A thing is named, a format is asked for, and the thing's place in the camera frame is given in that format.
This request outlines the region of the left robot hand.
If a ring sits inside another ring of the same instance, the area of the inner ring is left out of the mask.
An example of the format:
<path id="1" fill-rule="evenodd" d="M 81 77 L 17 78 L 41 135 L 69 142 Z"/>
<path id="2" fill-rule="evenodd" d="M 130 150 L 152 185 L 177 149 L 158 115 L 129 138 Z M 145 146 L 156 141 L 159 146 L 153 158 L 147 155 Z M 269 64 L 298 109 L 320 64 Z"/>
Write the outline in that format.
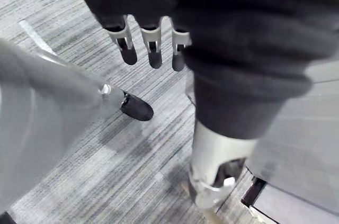
<path id="1" fill-rule="evenodd" d="M 170 18 L 172 67 L 194 76 L 188 187 L 203 209 L 230 194 L 282 107 L 310 90 L 308 66 L 338 53 L 338 0 L 84 1 L 128 65 L 137 62 L 128 15 L 155 69 L 161 20 Z"/>

